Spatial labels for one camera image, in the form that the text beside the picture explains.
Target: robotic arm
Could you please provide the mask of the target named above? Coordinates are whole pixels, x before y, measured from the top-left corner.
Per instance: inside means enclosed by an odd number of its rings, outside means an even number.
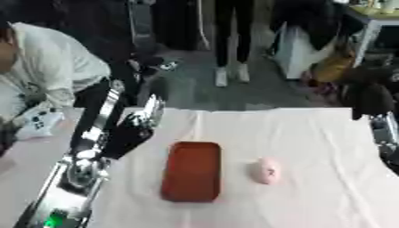
[[[85,110],[72,136],[70,149],[56,163],[38,198],[14,228],[84,228],[92,203],[109,178],[113,159],[149,140],[166,102],[166,83],[154,81],[144,110],[129,114],[119,125],[124,110],[123,84],[113,81],[100,106]]]

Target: white sweater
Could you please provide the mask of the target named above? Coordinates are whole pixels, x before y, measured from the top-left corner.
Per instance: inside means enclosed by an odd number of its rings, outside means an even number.
[[[0,77],[21,93],[45,94],[53,106],[68,107],[75,101],[75,92],[110,75],[104,61],[70,36],[24,23],[12,26],[20,48],[18,60]]]

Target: brown tray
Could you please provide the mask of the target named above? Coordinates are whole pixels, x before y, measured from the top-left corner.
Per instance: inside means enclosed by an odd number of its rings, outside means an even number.
[[[210,202],[220,192],[221,148],[212,142],[178,142],[170,153],[161,187],[165,200]]]

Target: floor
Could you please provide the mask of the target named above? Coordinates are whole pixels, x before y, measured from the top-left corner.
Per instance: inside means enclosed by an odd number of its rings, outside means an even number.
[[[239,83],[233,78],[230,79],[228,87],[215,87],[215,57],[204,48],[192,53],[161,52],[160,55],[166,60],[180,63],[174,71],[159,73],[159,76],[166,77],[169,83],[168,106],[190,110],[269,110],[323,105],[309,99],[308,94],[296,86],[297,83],[283,79],[276,64],[263,57],[261,52],[262,48],[273,40],[273,36],[261,32],[264,31],[264,26],[261,25],[255,25],[253,30],[254,41],[248,61],[251,75],[249,84]],[[235,49],[235,43],[236,39],[233,37],[231,50]],[[231,72],[234,72],[234,65],[235,62],[232,61]]]

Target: desk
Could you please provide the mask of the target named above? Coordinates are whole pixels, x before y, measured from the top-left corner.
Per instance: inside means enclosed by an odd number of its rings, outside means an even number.
[[[10,228],[68,148],[81,111],[52,138],[20,142],[0,159],[0,228]],[[170,146],[222,147],[221,194],[213,203],[159,196]],[[248,175],[259,157],[283,169],[275,185]],[[90,228],[397,228],[399,178],[379,159],[367,119],[349,109],[252,112],[166,110],[155,135],[114,163]]]
[[[365,26],[361,42],[356,47],[355,68],[362,64],[374,33],[379,33],[381,28],[385,26],[399,26],[399,10],[392,14],[381,14],[377,9],[370,10],[363,6],[347,6],[346,14]]]

